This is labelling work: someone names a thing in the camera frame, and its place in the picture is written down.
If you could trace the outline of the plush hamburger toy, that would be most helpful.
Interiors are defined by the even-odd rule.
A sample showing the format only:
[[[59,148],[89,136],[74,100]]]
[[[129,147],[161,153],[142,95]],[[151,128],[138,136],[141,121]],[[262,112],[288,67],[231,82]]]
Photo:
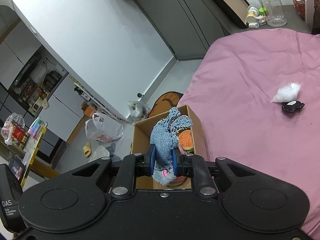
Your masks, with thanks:
[[[194,152],[194,144],[191,135],[191,130],[187,129],[179,134],[178,148],[182,154]]]

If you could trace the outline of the grey pink plush toy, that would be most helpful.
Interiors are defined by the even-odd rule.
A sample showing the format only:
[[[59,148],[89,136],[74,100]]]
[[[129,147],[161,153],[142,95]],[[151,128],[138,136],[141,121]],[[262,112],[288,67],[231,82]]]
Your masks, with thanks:
[[[168,186],[178,176],[177,154],[178,134],[191,128],[193,121],[172,107],[166,118],[159,120],[150,135],[150,144],[156,148],[152,177],[162,186]]]

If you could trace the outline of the black felt pouch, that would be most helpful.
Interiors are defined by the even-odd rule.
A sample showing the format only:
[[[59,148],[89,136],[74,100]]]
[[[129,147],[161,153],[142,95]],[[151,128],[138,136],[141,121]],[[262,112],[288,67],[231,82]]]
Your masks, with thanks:
[[[304,108],[304,106],[304,103],[297,100],[293,100],[291,102],[283,103],[281,109],[285,113],[295,113],[301,111]]]

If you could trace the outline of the clear bag white filling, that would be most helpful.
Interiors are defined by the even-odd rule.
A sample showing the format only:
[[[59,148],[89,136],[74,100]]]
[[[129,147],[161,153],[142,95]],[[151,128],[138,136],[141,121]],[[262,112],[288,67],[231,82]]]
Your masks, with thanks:
[[[282,85],[280,88],[278,88],[271,102],[286,103],[297,100],[301,86],[302,85],[298,82],[288,82]]]

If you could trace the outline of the brown cardboard box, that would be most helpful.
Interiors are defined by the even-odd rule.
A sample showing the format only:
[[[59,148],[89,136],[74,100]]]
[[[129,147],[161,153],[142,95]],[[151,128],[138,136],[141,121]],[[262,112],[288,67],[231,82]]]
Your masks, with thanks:
[[[184,105],[178,107],[178,110],[182,115],[187,115],[193,121],[191,127],[191,135],[193,138],[194,153],[200,155],[204,160],[208,160],[208,153],[206,149],[206,142],[202,130],[202,124],[200,119],[194,113],[194,111],[188,106]],[[156,116],[139,121],[133,128],[133,140],[131,153],[146,153],[150,144],[150,134],[155,124],[168,116],[169,112],[163,112]],[[191,188],[191,181],[189,178],[179,178],[177,183],[171,183],[168,186],[162,186],[154,181],[151,177],[139,177],[136,181],[136,188],[138,189],[189,189]]]

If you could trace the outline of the yellow slipper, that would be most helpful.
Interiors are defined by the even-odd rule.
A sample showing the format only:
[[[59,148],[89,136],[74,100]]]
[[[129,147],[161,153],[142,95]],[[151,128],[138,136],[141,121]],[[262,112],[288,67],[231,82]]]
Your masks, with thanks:
[[[89,158],[91,156],[91,154],[92,154],[91,143],[90,142],[85,143],[85,145],[84,145],[84,147],[82,149],[83,149],[84,156],[86,158]]]

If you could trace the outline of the white plastic shopping bag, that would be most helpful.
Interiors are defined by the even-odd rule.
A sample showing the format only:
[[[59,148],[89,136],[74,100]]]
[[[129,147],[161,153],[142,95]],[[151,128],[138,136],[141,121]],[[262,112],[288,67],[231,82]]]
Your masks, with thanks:
[[[85,122],[85,132],[88,139],[107,143],[120,139],[124,126],[108,115],[96,112]]]

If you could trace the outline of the small clear trash bag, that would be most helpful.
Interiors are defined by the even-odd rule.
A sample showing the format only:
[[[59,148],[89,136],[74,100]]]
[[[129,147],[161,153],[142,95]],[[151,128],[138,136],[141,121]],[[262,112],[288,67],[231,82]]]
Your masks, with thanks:
[[[148,105],[140,101],[129,101],[128,108],[130,116],[133,119],[144,119],[148,116],[150,112],[150,108],[148,107]]]

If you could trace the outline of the orange cat floor mat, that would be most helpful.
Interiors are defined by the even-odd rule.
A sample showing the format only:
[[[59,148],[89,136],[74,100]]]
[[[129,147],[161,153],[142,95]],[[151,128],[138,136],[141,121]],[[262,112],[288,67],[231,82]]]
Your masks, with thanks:
[[[153,104],[153,107],[148,115],[149,118],[169,111],[172,107],[176,107],[181,97],[180,92],[166,92],[161,95]]]

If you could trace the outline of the pink bed sheet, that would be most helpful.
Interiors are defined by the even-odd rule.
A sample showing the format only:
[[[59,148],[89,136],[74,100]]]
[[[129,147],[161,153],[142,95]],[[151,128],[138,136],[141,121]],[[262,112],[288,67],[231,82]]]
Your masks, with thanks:
[[[288,82],[302,85],[299,112],[271,102]],[[302,189],[303,230],[319,239],[319,36],[280,28],[220,38],[179,104],[200,119],[210,160],[224,156]]]

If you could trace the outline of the grey wardrobe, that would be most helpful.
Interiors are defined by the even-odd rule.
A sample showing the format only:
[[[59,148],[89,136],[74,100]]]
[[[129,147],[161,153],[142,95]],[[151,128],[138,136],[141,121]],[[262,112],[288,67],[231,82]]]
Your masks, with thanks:
[[[238,28],[213,0],[133,0],[177,60],[201,59]]]

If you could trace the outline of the white supplement bottle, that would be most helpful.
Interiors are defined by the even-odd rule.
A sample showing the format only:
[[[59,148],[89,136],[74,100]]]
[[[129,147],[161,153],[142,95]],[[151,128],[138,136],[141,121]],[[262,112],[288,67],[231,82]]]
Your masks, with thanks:
[[[256,4],[250,4],[247,8],[246,23],[249,28],[257,28],[257,17],[260,16],[258,6]]]

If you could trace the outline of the clear plastic water jug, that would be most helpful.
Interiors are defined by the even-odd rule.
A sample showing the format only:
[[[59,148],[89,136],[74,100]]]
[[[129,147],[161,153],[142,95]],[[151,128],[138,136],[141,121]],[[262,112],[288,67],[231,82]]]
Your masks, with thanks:
[[[266,23],[271,27],[283,27],[287,24],[281,0],[258,0],[265,16]]]

